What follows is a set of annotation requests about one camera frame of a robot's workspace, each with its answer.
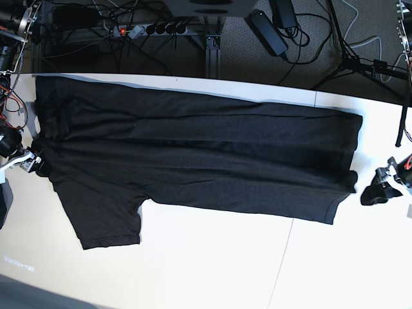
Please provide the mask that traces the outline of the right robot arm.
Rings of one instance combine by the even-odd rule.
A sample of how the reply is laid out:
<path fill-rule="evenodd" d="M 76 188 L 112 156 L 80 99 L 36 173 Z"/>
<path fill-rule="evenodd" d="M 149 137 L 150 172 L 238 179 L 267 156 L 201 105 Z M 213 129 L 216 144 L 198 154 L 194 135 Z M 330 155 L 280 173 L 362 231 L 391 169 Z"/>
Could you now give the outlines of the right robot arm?
<path fill-rule="evenodd" d="M 32 28 L 37 20 L 42 1 L 1 1 L 1 183 L 5 183 L 5 172 L 20 167 L 27 173 L 48 177 L 51 165 L 39 146 L 23 146 L 23 132 L 28 124 L 28 108 L 15 92 L 23 69 L 23 54 Z M 24 115 L 24 124 L 14 126 L 7 119 L 9 100 L 17 103 Z"/>

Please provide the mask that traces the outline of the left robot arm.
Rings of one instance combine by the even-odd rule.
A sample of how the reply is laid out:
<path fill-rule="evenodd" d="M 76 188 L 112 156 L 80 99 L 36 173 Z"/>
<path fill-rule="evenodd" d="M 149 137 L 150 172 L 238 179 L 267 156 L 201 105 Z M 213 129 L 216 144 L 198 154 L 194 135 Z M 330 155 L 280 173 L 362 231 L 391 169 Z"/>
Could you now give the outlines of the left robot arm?
<path fill-rule="evenodd" d="M 406 129 L 407 111 L 411 108 L 411 1 L 397 1 L 397 32 L 402 45 L 402 54 L 406 61 L 407 91 L 402 103 L 400 124 L 395 147 L 401 146 L 403 137 L 411 140 L 411 133 Z M 387 166 L 375 170 L 375 175 L 360 197 L 363 206 L 387 203 L 390 199 L 411 197 L 411 156 L 401 162 L 393 157 L 388 159 Z"/>

